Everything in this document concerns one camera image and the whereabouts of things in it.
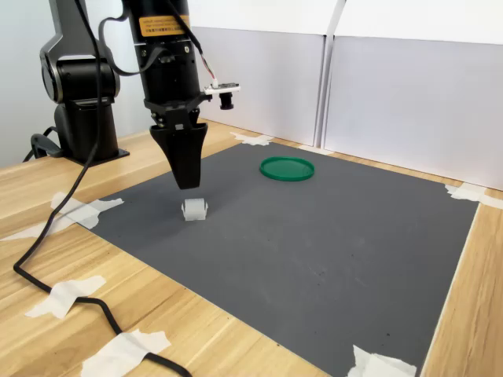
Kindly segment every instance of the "power cord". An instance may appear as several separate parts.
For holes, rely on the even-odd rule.
[[[206,58],[203,55],[203,48],[201,47],[201,44],[197,40],[197,37],[192,33],[190,30],[189,25],[185,23],[185,21],[182,19],[182,16],[178,13],[176,8],[171,4],[170,0],[165,0],[167,7],[169,8],[170,12],[173,14],[173,17],[176,19],[180,27],[183,29],[183,31],[189,36],[190,42],[193,43],[193,45],[197,48],[197,51],[199,51],[199,54],[201,55],[201,60],[203,61],[204,67],[207,69],[208,73],[210,74],[211,78],[213,79],[213,87],[218,87],[218,80],[216,78],[216,74],[214,73],[213,69],[211,68],[210,64],[207,62]],[[119,68],[116,64],[116,62],[113,60],[112,54],[109,52],[109,48],[107,47],[106,41],[105,41],[105,24],[109,21],[115,21],[115,22],[124,22],[127,20],[127,18],[130,15],[130,8],[127,2],[123,2],[123,14],[121,14],[119,17],[107,17],[104,20],[102,20],[98,26],[98,42],[100,43],[103,53],[105,54],[107,58],[108,65],[112,68],[112,70],[117,74],[121,76],[133,76],[137,75],[139,73],[142,73],[146,71],[147,69],[152,66],[157,60],[157,58],[160,56],[161,53],[164,51],[168,51],[169,49],[166,46],[157,46],[154,48],[152,53],[150,54],[150,57],[146,61],[145,65],[143,67],[140,67],[139,71],[136,72],[128,72],[124,71],[123,69]]]
[[[100,121],[100,113],[102,111],[102,103],[101,103],[101,58],[100,58],[100,53],[97,47],[96,39],[94,38],[93,32],[91,31],[89,22],[87,21],[86,15],[83,11],[83,8],[80,4],[80,0],[75,0],[75,4],[77,5],[77,9],[79,10],[80,17],[82,18],[82,21],[86,27],[87,34],[89,35],[91,42],[93,43],[93,48],[94,48],[94,56],[96,57],[96,87],[97,87],[97,136],[96,136],[96,141],[94,142],[93,148],[91,149],[91,152],[89,154],[89,157],[87,158],[86,163],[84,164],[84,167],[82,171],[80,172],[79,176],[75,180],[75,183],[73,184],[72,188],[70,189],[70,192],[66,195],[66,197],[61,201],[61,203],[51,212],[49,218],[47,219],[47,223],[44,226],[44,229],[40,232],[40,235],[37,237],[35,242],[30,246],[28,251],[24,253],[24,255],[20,258],[19,261],[17,261],[14,264],[14,271],[21,275],[24,279],[30,281],[33,283],[36,287],[42,289],[44,292],[49,293],[51,292],[52,288],[44,284],[42,281],[38,280],[36,277],[32,276],[30,273],[26,272],[24,269],[22,269],[23,263],[25,263],[32,255],[35,253],[37,248],[40,246],[44,238],[46,237],[47,233],[49,232],[50,226],[52,225],[54,218],[56,215],[59,213],[59,211],[64,207],[64,205],[70,200],[70,198],[73,196],[75,193],[76,189],[79,187],[79,184],[81,180],[84,178],[84,175],[86,174],[87,170],[89,169],[90,164],[93,162],[94,157],[96,156],[97,148],[98,145],[100,144],[100,132],[101,132],[101,121]],[[75,302],[78,303],[86,303],[86,304],[94,304],[94,305],[99,305],[101,309],[103,310],[103,313],[105,314],[107,321],[110,323],[110,326],[112,326],[113,331],[118,335],[122,331],[120,328],[119,324],[117,324],[116,319],[113,317],[112,312],[110,311],[109,307],[107,304],[103,301],[100,300],[99,298],[91,298],[91,297],[78,297]],[[145,359],[151,360],[157,364],[163,365],[166,368],[171,369],[174,372],[177,372],[179,375],[183,377],[192,377],[189,371],[187,371],[185,368],[183,368],[181,365],[176,364],[173,361],[170,361],[164,357],[161,357],[159,355],[155,355],[154,353],[147,353],[145,356]]]

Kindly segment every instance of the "white tape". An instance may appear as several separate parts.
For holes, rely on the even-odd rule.
[[[324,156],[331,155],[333,153],[332,151],[327,151],[326,149],[310,147],[309,145],[301,145],[301,146],[299,146],[299,149],[302,149],[303,151],[318,153],[318,154],[324,155]]]
[[[56,208],[63,201],[65,196],[66,194],[64,192],[57,192],[54,194],[53,200],[50,204],[51,208]],[[60,232],[76,222],[88,229],[92,229],[99,222],[98,215],[101,212],[109,210],[110,208],[116,207],[122,203],[124,203],[122,199],[115,199],[109,201],[95,200],[92,203],[84,204],[79,202],[77,199],[71,198],[61,209],[60,213],[62,215],[54,219],[47,235]],[[3,238],[0,241],[38,237],[42,229],[44,229],[44,226],[46,226],[45,222],[37,224],[31,228]]]
[[[26,317],[40,317],[52,313],[60,320],[66,316],[75,299],[92,295],[105,284],[103,276],[93,276],[86,280],[69,280],[54,284],[49,296],[25,313]]]
[[[486,206],[503,210],[503,200],[495,199],[485,194],[486,188],[482,186],[464,183],[460,187],[446,185],[447,192],[451,198],[466,199],[472,202],[480,202]]]
[[[204,199],[185,199],[182,212],[185,221],[206,220],[207,203]]]
[[[142,334],[139,330],[123,332],[85,360],[80,375],[120,377],[136,368],[147,353],[159,353],[170,345],[164,331],[152,334]]]
[[[367,353],[353,346],[355,366],[347,377],[414,377],[416,367],[399,359]]]
[[[236,137],[236,140],[242,140],[243,142],[241,144],[269,145],[270,140],[274,139],[274,137],[266,135],[252,137],[252,136],[244,136],[241,134],[236,134],[235,132],[231,132],[231,134]]]

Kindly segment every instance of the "light wood tabletop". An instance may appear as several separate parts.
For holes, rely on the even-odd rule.
[[[256,135],[210,122],[203,156]],[[274,142],[299,146],[274,139]],[[100,199],[169,171],[148,132],[123,137],[130,156],[91,168],[74,197]],[[331,156],[459,186],[461,182],[352,156]],[[0,170],[0,239],[43,222],[55,192],[68,191],[81,166],[50,157]],[[503,199],[503,193],[487,190]],[[503,224],[501,210],[482,204],[437,326],[424,376],[503,375]],[[63,320],[24,315],[46,293],[15,274],[13,264],[34,239],[0,242],[0,375],[79,375],[82,362],[115,334],[96,306],[74,305]],[[181,284],[79,225],[49,236],[24,268],[53,286],[102,275],[93,297],[107,302],[124,331],[165,331],[171,346],[160,355],[193,375],[325,375],[283,346]],[[143,361],[130,375],[173,375]]]

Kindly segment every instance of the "warning label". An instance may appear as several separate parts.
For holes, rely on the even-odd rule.
[[[190,27],[189,16],[184,15],[182,19]],[[142,17],[140,18],[140,29],[141,35],[144,37],[185,34],[173,16]]]

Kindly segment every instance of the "green lid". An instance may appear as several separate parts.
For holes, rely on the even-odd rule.
[[[314,174],[314,165],[305,159],[275,156],[264,159],[260,171],[266,177],[278,181],[303,181]]]

